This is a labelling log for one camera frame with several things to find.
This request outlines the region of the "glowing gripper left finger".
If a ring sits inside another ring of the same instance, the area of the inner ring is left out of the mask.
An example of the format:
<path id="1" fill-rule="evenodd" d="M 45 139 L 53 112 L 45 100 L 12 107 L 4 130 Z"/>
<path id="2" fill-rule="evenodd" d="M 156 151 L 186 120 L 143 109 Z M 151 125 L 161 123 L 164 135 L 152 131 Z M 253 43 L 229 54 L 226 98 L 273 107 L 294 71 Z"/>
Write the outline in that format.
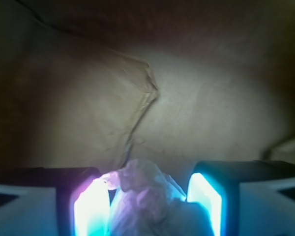
<path id="1" fill-rule="evenodd" d="M 95 167 L 0 173 L 0 236 L 104 236 L 110 197 Z"/>

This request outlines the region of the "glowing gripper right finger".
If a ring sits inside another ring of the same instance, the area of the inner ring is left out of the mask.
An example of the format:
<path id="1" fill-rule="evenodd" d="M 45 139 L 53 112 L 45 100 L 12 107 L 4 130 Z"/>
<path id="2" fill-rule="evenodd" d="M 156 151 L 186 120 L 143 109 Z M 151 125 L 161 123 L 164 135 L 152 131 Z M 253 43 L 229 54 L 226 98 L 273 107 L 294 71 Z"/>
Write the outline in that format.
<path id="1" fill-rule="evenodd" d="M 207 211 L 216 236 L 295 236 L 295 164 L 200 161 L 187 201 Z"/>

